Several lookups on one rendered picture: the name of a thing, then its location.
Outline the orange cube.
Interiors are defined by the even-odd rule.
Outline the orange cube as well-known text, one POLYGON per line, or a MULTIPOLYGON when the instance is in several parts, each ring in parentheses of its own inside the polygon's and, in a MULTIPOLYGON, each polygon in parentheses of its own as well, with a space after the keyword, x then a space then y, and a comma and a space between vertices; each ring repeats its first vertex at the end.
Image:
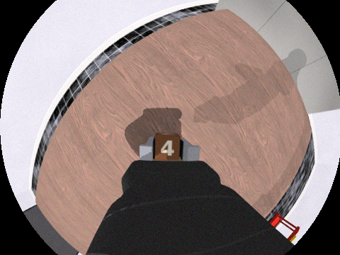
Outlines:
POLYGON ((155 159, 179 160, 181 136, 177 133, 157 132, 155 135, 155 159))

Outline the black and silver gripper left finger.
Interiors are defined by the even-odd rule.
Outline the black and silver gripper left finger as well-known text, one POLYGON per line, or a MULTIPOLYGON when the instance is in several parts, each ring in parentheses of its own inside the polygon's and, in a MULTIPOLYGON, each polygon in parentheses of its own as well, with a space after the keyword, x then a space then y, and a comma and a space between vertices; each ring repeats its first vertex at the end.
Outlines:
POLYGON ((146 144, 140 145, 140 160, 153 161, 155 158, 155 137, 150 137, 146 144))

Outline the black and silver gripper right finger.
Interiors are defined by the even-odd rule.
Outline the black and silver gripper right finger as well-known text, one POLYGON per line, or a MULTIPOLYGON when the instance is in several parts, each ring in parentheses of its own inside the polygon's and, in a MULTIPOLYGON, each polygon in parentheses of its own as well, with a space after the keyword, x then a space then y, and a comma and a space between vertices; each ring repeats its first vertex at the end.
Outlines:
POLYGON ((179 156, 184 161, 199 161, 200 147, 192 145, 185 138, 181 137, 179 156))

